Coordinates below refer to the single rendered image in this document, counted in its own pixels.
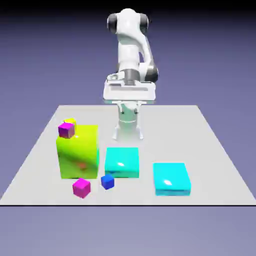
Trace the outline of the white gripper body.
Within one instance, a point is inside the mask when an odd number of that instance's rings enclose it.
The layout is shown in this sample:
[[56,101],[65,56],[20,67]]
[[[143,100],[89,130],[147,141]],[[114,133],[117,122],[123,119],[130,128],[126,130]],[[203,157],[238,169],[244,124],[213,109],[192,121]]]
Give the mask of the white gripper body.
[[142,101],[153,102],[156,99],[156,85],[153,82],[134,81],[135,85],[125,85],[124,80],[106,80],[103,99],[107,102]]

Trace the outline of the small yellow cube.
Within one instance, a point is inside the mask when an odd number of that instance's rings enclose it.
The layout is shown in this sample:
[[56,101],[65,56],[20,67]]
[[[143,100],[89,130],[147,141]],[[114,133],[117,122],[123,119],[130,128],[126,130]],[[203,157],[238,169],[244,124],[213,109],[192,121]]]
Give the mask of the small yellow cube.
[[76,130],[77,128],[77,122],[74,118],[66,118],[63,120],[64,123],[69,123],[74,125],[74,129]]

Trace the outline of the small magenta cube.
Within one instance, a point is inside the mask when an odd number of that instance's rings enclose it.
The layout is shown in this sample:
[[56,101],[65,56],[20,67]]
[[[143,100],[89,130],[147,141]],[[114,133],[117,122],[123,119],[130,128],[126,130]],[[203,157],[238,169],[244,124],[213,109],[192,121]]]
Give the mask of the small magenta cube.
[[73,194],[84,199],[91,192],[91,182],[83,178],[79,178],[73,185]]
[[75,125],[64,122],[58,126],[58,136],[64,139],[70,139],[75,135]]

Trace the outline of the small blue cube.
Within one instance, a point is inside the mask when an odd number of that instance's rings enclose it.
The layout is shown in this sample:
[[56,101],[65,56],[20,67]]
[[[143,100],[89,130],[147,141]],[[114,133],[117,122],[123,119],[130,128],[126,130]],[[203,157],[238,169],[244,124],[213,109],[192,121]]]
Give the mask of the small blue cube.
[[115,186],[115,179],[111,174],[106,174],[100,178],[101,185],[105,190],[111,189]]

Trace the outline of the large cyan box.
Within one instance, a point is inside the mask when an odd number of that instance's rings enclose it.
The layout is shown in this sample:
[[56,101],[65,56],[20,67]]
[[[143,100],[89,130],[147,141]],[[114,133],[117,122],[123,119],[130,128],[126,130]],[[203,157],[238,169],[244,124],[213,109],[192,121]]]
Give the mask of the large cyan box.
[[104,171],[114,178],[139,178],[140,161],[138,147],[108,147]]
[[153,181],[156,196],[189,196],[191,181],[182,162],[153,164]]

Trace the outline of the large yellow-green box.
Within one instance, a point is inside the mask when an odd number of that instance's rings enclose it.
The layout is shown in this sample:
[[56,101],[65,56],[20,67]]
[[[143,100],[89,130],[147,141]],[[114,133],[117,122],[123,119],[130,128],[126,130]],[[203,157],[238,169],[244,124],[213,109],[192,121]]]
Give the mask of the large yellow-green box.
[[78,124],[71,138],[56,139],[60,176],[62,179],[96,179],[100,148],[97,125]]

